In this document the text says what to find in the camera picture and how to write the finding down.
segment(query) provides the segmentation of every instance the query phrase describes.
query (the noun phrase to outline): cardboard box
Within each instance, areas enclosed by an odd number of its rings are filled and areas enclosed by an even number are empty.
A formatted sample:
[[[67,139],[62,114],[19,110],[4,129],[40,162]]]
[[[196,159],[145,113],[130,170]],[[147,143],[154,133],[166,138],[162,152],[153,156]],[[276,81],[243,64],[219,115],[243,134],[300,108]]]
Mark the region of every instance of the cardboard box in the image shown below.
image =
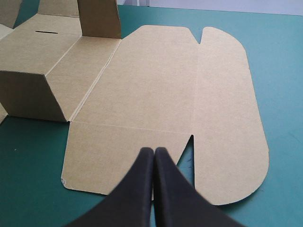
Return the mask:
[[[115,0],[78,2],[87,36],[76,17],[38,14],[0,42],[7,112],[71,121],[63,185],[108,194],[141,147],[166,147],[176,163],[194,135],[196,189],[206,199],[226,204],[253,193],[268,147],[239,41],[207,27],[198,44],[187,28],[169,26],[120,40]],[[110,12],[87,13],[98,7]]]

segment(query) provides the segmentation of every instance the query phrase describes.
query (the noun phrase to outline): brown cardboard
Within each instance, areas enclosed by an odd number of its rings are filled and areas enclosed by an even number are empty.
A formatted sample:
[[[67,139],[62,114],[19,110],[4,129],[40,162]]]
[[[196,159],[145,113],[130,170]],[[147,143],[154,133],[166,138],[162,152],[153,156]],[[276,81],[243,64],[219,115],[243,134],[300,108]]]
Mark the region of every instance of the brown cardboard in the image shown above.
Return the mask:
[[[37,14],[1,40],[0,97],[9,115],[72,117],[119,42],[80,34],[78,18]]]
[[[269,162],[246,52],[231,35],[207,27],[198,66],[195,186],[212,204],[239,201],[262,184]]]
[[[77,0],[40,0],[38,13],[79,17]]]
[[[121,41],[71,123],[62,182],[108,194],[140,147],[167,147],[177,162],[191,134],[196,188],[211,203],[260,186],[268,148],[244,48],[215,28],[198,45],[186,28],[143,26]]]
[[[82,34],[104,38],[121,38],[116,0],[78,0]]]
[[[0,24],[13,28],[22,0],[0,0]]]
[[[166,147],[176,163],[193,134],[205,198],[226,204],[253,193],[268,148],[241,44],[215,28],[201,45],[183,27],[105,38],[121,35],[116,1],[78,2],[83,34],[95,37],[80,36],[78,18],[37,14],[0,41],[7,112],[72,121],[64,186],[108,194],[141,147]]]

